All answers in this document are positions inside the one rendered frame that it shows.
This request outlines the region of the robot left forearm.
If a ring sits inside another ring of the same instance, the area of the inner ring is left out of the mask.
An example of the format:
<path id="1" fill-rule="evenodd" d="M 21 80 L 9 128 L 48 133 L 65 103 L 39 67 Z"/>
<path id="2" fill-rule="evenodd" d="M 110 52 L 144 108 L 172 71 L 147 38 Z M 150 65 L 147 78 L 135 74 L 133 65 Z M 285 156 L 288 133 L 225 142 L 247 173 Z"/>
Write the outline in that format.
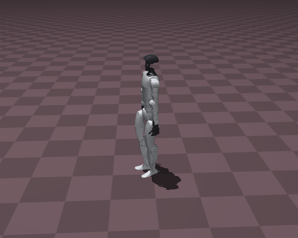
<path id="1" fill-rule="evenodd" d="M 152 104 L 152 121 L 154 121 L 154 125 L 158 125 L 159 124 L 159 117 L 158 117 L 158 110 L 159 110 L 159 106 L 158 106 L 158 103 L 155 101 L 153 102 Z"/>

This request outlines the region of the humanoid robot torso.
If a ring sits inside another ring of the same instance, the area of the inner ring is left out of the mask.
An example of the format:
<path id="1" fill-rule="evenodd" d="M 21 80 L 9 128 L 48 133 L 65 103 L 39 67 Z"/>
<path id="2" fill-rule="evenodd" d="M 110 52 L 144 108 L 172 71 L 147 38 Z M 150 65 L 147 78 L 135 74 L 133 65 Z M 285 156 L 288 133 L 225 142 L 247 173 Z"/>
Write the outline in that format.
<path id="1" fill-rule="evenodd" d="M 150 87 L 150 79 L 156 78 L 159 81 L 158 75 L 153 75 L 153 73 L 149 73 L 152 75 L 147 75 L 149 71 L 146 71 L 142 77 L 142 95 L 143 102 L 145 104 L 145 108 L 142 110 L 142 115 L 144 120 L 149 121 L 149 118 L 152 117 L 152 107 L 149 105 L 150 100 L 152 100 L 151 96 L 151 87 Z"/>

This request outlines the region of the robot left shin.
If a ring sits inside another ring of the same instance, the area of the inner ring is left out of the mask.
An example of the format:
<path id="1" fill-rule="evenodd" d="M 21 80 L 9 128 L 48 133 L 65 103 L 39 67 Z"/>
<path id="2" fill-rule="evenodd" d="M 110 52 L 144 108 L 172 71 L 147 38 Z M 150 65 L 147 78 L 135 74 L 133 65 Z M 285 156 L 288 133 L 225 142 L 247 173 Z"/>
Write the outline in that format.
<path id="1" fill-rule="evenodd" d="M 156 164 L 157 157 L 158 157 L 157 151 L 158 151 L 157 146 L 154 146 L 151 152 L 149 150 L 147 150 L 149 167 L 150 167 L 150 171 L 152 173 L 155 171 L 155 164 Z"/>

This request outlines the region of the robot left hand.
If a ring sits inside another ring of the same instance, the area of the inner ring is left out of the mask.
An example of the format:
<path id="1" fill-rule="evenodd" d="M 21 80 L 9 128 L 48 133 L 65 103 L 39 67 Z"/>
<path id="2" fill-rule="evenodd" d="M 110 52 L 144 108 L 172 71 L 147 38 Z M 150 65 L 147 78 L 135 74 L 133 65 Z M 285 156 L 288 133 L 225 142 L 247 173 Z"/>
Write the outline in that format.
<path id="1" fill-rule="evenodd" d="M 159 124 L 158 124 L 158 125 L 154 125 L 154 121 L 152 121 L 152 125 L 153 125 L 153 128 L 152 128 L 152 130 L 149 132 L 149 134 L 152 133 L 151 136 L 155 136 L 155 135 L 159 134 L 159 127 L 158 127 Z"/>

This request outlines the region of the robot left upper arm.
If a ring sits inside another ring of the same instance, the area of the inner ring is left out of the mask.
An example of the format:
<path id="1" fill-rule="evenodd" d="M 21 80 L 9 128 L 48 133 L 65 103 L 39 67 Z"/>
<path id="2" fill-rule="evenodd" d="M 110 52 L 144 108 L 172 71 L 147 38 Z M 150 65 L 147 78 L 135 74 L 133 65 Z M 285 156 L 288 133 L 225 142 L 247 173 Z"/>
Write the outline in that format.
<path id="1" fill-rule="evenodd" d="M 152 100 L 150 100 L 149 105 L 152 107 L 153 102 L 156 101 L 158 103 L 159 81 L 156 78 L 150 79 L 150 87 Z"/>

